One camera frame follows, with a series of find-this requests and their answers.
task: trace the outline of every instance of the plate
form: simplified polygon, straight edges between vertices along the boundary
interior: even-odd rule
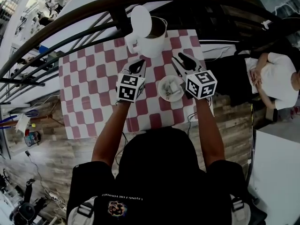
[[[177,85],[180,87],[180,92],[167,96],[166,91],[163,89],[163,87],[167,84],[170,83],[171,81],[175,81]],[[158,93],[159,95],[166,101],[172,103],[180,100],[184,94],[184,91],[182,87],[180,86],[183,83],[183,80],[179,76],[174,76],[174,75],[169,75],[165,76],[162,80],[160,80],[158,84]]]

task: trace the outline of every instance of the white block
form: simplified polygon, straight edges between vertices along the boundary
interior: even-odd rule
[[[119,73],[117,81],[117,100],[135,102],[145,87],[146,79]]]
[[[186,91],[197,99],[215,94],[217,80],[210,70],[187,75]]]

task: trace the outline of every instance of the desk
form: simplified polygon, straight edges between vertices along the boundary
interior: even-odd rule
[[[98,136],[116,105],[116,82],[124,65],[146,59],[146,85],[130,106],[124,132],[137,132],[188,122],[196,111],[195,100],[169,103],[158,94],[158,83],[166,75],[177,75],[171,64],[179,52],[190,54],[205,66],[195,30],[167,31],[162,54],[154,59],[131,54],[124,38],[82,49],[59,60],[62,114],[68,139]]]

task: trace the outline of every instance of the bucket lid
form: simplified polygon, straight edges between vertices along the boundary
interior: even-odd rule
[[[141,6],[135,6],[131,12],[131,25],[133,32],[141,38],[148,36],[152,29],[152,19],[149,11]]]

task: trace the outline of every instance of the red and white tablecloth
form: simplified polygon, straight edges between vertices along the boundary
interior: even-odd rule
[[[61,108],[68,139],[100,134],[115,108],[118,73],[127,62],[138,57],[147,61],[145,90],[130,106],[123,131],[136,132],[188,122],[188,115],[196,111],[195,100],[188,100],[184,95],[181,100],[169,103],[159,96],[157,90],[163,77],[177,75],[171,58],[178,57],[179,52],[194,56],[205,66],[195,30],[167,31],[164,50],[154,59],[131,54],[124,38],[61,58]]]

